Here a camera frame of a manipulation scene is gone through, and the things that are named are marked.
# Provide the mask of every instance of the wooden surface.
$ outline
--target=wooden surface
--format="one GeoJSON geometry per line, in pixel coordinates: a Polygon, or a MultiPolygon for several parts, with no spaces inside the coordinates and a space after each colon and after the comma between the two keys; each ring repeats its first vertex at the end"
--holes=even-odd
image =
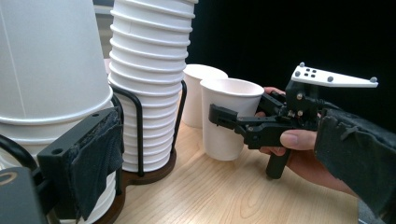
{"type": "Polygon", "coordinates": [[[126,189],[115,223],[358,223],[358,200],[311,184],[288,168],[265,177],[269,157],[243,149],[235,161],[203,150],[202,130],[180,124],[177,161],[165,178],[126,189]]]}

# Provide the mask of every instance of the screw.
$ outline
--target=screw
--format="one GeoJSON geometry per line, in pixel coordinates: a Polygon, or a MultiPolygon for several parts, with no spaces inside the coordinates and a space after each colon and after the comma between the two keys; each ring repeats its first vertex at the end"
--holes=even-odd
{"type": "Polygon", "coordinates": [[[370,78],[370,82],[377,82],[377,79],[376,79],[376,77],[372,77],[372,78],[370,78]]]}
{"type": "Polygon", "coordinates": [[[303,99],[303,95],[301,93],[297,94],[297,100],[302,100],[303,99]]]}
{"type": "Polygon", "coordinates": [[[294,116],[295,116],[294,111],[289,110],[288,116],[294,118],[294,116]]]}

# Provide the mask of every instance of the white paper cup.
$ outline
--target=white paper cup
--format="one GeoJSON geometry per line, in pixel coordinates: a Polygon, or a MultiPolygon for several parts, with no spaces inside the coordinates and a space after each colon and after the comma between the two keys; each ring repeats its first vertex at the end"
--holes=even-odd
{"type": "Polygon", "coordinates": [[[114,57],[109,65],[111,72],[158,83],[174,83],[184,77],[183,69],[185,67],[186,64],[172,69],[150,68],[126,63],[114,57]]]}
{"type": "MultiPolygon", "coordinates": [[[[170,144],[163,145],[162,147],[163,148],[161,148],[160,150],[154,152],[147,152],[146,150],[143,150],[143,163],[158,161],[166,157],[171,152],[172,142],[170,144]]],[[[138,163],[137,151],[125,151],[122,154],[122,157],[127,162],[138,163]]]]}
{"type": "Polygon", "coordinates": [[[227,78],[218,68],[203,64],[187,64],[184,69],[187,96],[181,119],[193,128],[202,128],[202,95],[200,82],[203,79],[227,78]]]}
{"type": "Polygon", "coordinates": [[[179,88],[175,89],[174,91],[169,92],[162,92],[162,93],[152,93],[146,91],[133,91],[128,89],[126,86],[114,84],[114,86],[128,91],[134,94],[140,101],[142,105],[148,106],[162,106],[162,105],[169,105],[173,103],[176,99],[178,99],[178,93],[181,91],[181,83],[179,88]]]}
{"type": "Polygon", "coordinates": [[[147,54],[139,51],[132,51],[122,46],[113,45],[109,52],[110,57],[116,57],[120,61],[133,63],[144,67],[154,67],[159,69],[172,69],[185,66],[185,59],[189,55],[186,51],[182,55],[163,56],[157,54],[147,54]]]}
{"type": "Polygon", "coordinates": [[[186,42],[170,42],[148,39],[142,36],[126,34],[114,26],[110,26],[113,36],[110,39],[111,45],[120,45],[127,49],[146,52],[150,54],[160,55],[181,55],[187,52],[187,46],[191,43],[186,42]]]}
{"type": "MultiPolygon", "coordinates": [[[[143,114],[143,123],[148,126],[160,126],[169,123],[169,120],[174,120],[176,118],[177,107],[173,108],[173,111],[169,111],[166,114],[158,114],[155,116],[146,116],[143,114]]],[[[124,123],[136,125],[136,115],[135,114],[124,114],[124,123]]]]}
{"type": "Polygon", "coordinates": [[[195,4],[198,1],[195,0],[168,0],[168,1],[158,1],[158,0],[128,0],[128,2],[135,2],[151,7],[163,8],[166,10],[172,10],[178,13],[194,13],[195,4]]]}
{"type": "Polygon", "coordinates": [[[107,98],[92,2],[2,1],[1,8],[0,122],[70,118],[107,98]]]}
{"type": "Polygon", "coordinates": [[[193,13],[168,10],[134,1],[115,1],[113,10],[121,15],[151,23],[191,28],[193,13]]]}
{"type": "Polygon", "coordinates": [[[108,76],[110,82],[116,85],[124,85],[133,91],[147,91],[152,93],[168,92],[178,89],[182,78],[183,77],[180,77],[180,79],[176,80],[174,83],[158,83],[127,77],[113,72],[108,76]]]}
{"type": "Polygon", "coordinates": [[[111,26],[114,26],[126,34],[170,42],[185,43],[190,40],[190,32],[192,31],[192,28],[179,28],[171,25],[141,21],[131,17],[126,17],[114,10],[111,11],[111,15],[114,16],[113,24],[111,26]]]}
{"type": "Polygon", "coordinates": [[[110,94],[99,105],[57,119],[11,119],[8,122],[0,121],[0,134],[19,144],[42,145],[42,142],[52,142],[91,113],[110,108],[112,106],[110,100],[113,96],[113,91],[108,87],[108,84],[107,88],[110,94]]]}
{"type": "Polygon", "coordinates": [[[15,160],[14,158],[11,158],[10,155],[4,155],[0,153],[0,167],[2,167],[3,169],[7,169],[7,168],[11,168],[11,167],[16,167],[16,166],[21,166],[17,160],[15,160]]]}
{"type": "MultiPolygon", "coordinates": [[[[129,116],[136,116],[135,104],[123,95],[116,94],[119,98],[124,114],[129,116]]],[[[178,99],[175,98],[173,102],[169,102],[167,105],[142,105],[143,115],[149,118],[168,114],[170,111],[174,111],[178,106],[178,99]]]]}
{"type": "Polygon", "coordinates": [[[236,78],[204,79],[201,86],[205,153],[219,161],[235,160],[244,146],[243,137],[212,123],[208,119],[210,105],[231,109],[238,116],[254,116],[263,87],[236,78]]]}
{"type": "Polygon", "coordinates": [[[19,141],[17,142],[20,146],[22,146],[26,151],[29,152],[30,155],[35,158],[37,154],[42,151],[44,148],[46,148],[49,144],[51,144],[53,141],[55,141],[57,138],[53,139],[47,139],[47,140],[24,140],[24,141],[19,141]]]}
{"type": "MultiPolygon", "coordinates": [[[[147,144],[147,143],[143,143],[143,151],[145,151],[146,153],[156,153],[160,150],[163,150],[163,146],[167,146],[168,144],[173,143],[174,140],[174,136],[173,135],[167,135],[168,138],[163,139],[163,141],[159,141],[155,144],[147,144]]],[[[125,148],[128,148],[129,153],[131,154],[137,154],[137,142],[133,142],[133,143],[125,143],[125,148]]]]}
{"type": "MultiPolygon", "coordinates": [[[[168,153],[164,158],[162,158],[158,161],[143,163],[143,171],[151,172],[151,171],[155,171],[155,170],[158,170],[158,169],[164,167],[166,165],[166,163],[169,162],[170,156],[171,156],[171,154],[168,153]]],[[[122,170],[128,171],[128,172],[137,172],[138,171],[137,162],[133,163],[133,162],[125,161],[122,164],[122,170]]]]}
{"type": "MultiPolygon", "coordinates": [[[[143,135],[159,135],[161,133],[165,133],[169,131],[170,129],[175,128],[175,121],[174,120],[169,120],[168,123],[165,124],[159,124],[159,125],[145,125],[143,124],[143,135]]],[[[134,124],[130,123],[125,123],[124,124],[124,132],[128,133],[130,135],[137,136],[137,126],[134,124]]]]}
{"type": "MultiPolygon", "coordinates": [[[[167,141],[169,138],[173,137],[175,129],[169,129],[167,133],[161,133],[153,136],[143,136],[143,147],[152,147],[158,146],[159,144],[167,141]]],[[[137,135],[131,135],[128,133],[124,133],[124,143],[125,143],[125,151],[128,150],[127,146],[136,146],[137,147],[137,135]]]]}

